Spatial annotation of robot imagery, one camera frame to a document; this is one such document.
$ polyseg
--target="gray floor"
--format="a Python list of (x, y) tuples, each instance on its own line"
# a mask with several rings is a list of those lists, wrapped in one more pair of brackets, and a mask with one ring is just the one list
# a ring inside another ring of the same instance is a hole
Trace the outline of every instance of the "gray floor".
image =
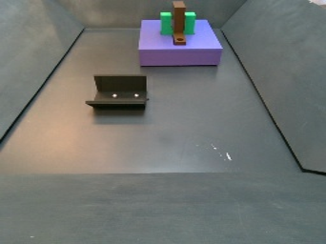
[(326, 242), (326, 179), (304, 173), (0, 176), (0, 242)]
[[(0, 173), (296, 173), (220, 32), (216, 67), (140, 68), (138, 30), (85, 30), (0, 148)], [(94, 74), (148, 76), (140, 112), (94, 112)]]
[[(1, 144), (0, 243), (324, 244), (326, 179), (216, 33), (219, 68), (140, 69), (137, 30), (84, 32)], [(84, 104), (100, 73), (148, 76), (144, 113)]]

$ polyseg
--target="black holder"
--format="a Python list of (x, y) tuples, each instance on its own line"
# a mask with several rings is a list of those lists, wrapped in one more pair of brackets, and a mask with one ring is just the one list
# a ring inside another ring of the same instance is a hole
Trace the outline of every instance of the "black holder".
[(148, 92), (144, 75), (94, 75), (94, 84), (94, 100), (85, 102), (93, 108), (145, 108)]

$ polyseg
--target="stacked blocks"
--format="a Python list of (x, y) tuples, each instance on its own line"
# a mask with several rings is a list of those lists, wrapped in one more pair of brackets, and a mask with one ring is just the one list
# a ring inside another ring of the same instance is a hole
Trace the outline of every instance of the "stacked blocks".
[(160, 12), (160, 20), (141, 21), (140, 66), (216, 66), (223, 48), (212, 28), (194, 12), (185, 12), (181, 1), (173, 9), (173, 20), (169, 12)]

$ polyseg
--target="dark gray bracket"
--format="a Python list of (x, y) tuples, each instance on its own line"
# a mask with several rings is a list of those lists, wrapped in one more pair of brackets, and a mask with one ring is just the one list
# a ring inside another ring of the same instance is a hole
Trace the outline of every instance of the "dark gray bracket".
[(148, 92), (144, 75), (94, 75), (94, 84), (94, 100), (85, 102), (93, 108), (145, 108)]

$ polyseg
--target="green block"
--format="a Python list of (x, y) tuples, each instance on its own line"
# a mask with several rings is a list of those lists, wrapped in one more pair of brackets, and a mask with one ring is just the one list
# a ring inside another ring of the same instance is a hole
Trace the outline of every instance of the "green block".
[(160, 12), (160, 34), (173, 34), (172, 14), (169, 12)]
[(186, 11), (184, 13), (184, 34), (194, 34), (196, 13)]

